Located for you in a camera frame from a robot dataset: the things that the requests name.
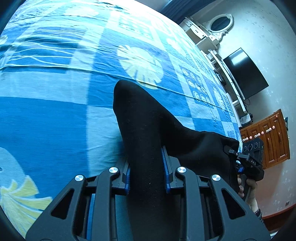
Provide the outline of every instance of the metal screw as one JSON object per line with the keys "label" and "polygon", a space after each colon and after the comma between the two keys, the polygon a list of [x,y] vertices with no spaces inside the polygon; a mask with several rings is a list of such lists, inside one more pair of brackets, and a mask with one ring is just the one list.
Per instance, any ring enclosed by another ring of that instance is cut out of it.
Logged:
{"label": "metal screw", "polygon": [[109,172],[111,172],[111,173],[117,173],[118,172],[118,168],[117,167],[111,167],[109,169]]}
{"label": "metal screw", "polygon": [[215,174],[215,175],[212,176],[212,179],[214,181],[220,181],[221,177],[219,175]]}
{"label": "metal screw", "polygon": [[80,181],[83,180],[83,176],[82,176],[82,175],[77,175],[77,176],[75,177],[75,180],[78,181],[78,182],[80,182]]}
{"label": "metal screw", "polygon": [[185,167],[178,167],[177,171],[178,171],[179,173],[184,173],[184,172],[187,171],[187,169],[186,169]]}

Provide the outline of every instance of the blue bedspread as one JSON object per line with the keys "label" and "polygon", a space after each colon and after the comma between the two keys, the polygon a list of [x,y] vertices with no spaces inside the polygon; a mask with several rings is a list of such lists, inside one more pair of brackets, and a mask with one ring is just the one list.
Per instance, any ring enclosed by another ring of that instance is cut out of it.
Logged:
{"label": "blue bedspread", "polygon": [[[184,126],[240,139],[223,87],[171,20],[132,0],[27,0],[0,38],[0,205],[23,236],[75,175],[124,155],[121,79]],[[125,198],[116,203],[119,240],[132,240]]]}

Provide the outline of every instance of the black sleeve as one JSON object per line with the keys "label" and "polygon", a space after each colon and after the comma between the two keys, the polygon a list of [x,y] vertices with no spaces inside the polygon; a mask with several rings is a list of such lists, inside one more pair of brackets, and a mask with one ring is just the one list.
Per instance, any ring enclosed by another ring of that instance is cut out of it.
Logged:
{"label": "black sleeve", "polygon": [[259,220],[264,224],[264,220],[262,218],[262,212],[261,209],[258,209],[257,212],[255,212],[255,215],[259,218]]}
{"label": "black sleeve", "polygon": [[148,92],[130,81],[116,84],[113,110],[131,166],[127,203],[135,241],[178,240],[180,206],[165,192],[163,145],[181,165],[201,176],[219,174],[239,191],[235,161],[223,151],[225,145],[237,151],[237,140],[184,127]]}

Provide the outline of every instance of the wrist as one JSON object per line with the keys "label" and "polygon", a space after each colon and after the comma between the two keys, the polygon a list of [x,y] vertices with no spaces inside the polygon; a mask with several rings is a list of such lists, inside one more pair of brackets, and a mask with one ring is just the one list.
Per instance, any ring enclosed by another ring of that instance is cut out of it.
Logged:
{"label": "wrist", "polygon": [[252,201],[247,202],[247,204],[249,205],[252,212],[255,213],[256,211],[258,211],[259,207],[258,207],[256,199],[253,199]]}

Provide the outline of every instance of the cabinet drawer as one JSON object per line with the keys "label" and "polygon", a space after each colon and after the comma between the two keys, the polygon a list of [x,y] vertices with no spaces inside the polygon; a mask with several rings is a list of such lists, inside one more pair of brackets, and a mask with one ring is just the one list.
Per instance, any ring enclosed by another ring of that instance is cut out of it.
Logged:
{"label": "cabinet drawer", "polygon": [[241,134],[242,140],[246,139],[247,137],[249,138],[247,130],[241,131],[240,134]]}
{"label": "cabinet drawer", "polygon": [[272,125],[272,132],[274,135],[276,156],[278,159],[277,161],[281,162],[287,159],[288,154],[287,154],[287,146],[285,147],[284,137],[283,137],[284,128],[286,127],[282,126],[282,122],[279,117],[280,117],[279,115],[274,115],[271,118],[269,118],[269,120]]}
{"label": "cabinet drawer", "polygon": [[272,127],[270,120],[267,119],[258,124],[260,131],[263,131],[264,134],[260,135],[260,138],[264,141],[264,159],[266,167],[273,166],[277,163],[277,155],[274,143],[273,132],[269,131],[269,128]]}
{"label": "cabinet drawer", "polygon": [[251,128],[248,128],[247,132],[248,132],[248,135],[249,135],[249,139],[252,140],[252,139],[256,138],[255,136],[258,135],[261,131],[260,131],[259,125],[255,125],[255,126],[253,126]]}

